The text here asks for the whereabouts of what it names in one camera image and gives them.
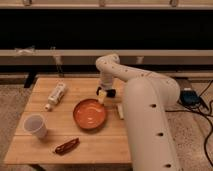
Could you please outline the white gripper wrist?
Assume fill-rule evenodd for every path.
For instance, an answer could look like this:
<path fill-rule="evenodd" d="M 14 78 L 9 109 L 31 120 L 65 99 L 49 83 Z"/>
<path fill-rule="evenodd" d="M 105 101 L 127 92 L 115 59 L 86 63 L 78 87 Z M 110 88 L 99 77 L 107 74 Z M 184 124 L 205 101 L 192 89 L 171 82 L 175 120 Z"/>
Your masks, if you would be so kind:
<path fill-rule="evenodd" d="M 113 86 L 114 78 L 112 76 L 102 76 L 100 78 L 100 87 L 104 90 L 98 91 L 98 102 L 103 104 L 105 98 L 107 97 L 107 92 L 105 90 L 111 90 Z"/>

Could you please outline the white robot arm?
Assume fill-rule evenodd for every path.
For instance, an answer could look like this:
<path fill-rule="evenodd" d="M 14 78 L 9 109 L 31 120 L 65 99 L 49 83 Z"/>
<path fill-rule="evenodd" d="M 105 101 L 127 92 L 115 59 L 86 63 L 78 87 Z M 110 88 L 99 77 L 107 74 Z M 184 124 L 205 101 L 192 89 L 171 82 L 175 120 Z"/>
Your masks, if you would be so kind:
<path fill-rule="evenodd" d="M 112 88 L 114 78 L 125 82 L 122 110 L 133 171 L 181 171 L 165 108 L 180 96 L 171 77 L 120 64 L 117 54 L 99 57 L 100 87 Z"/>

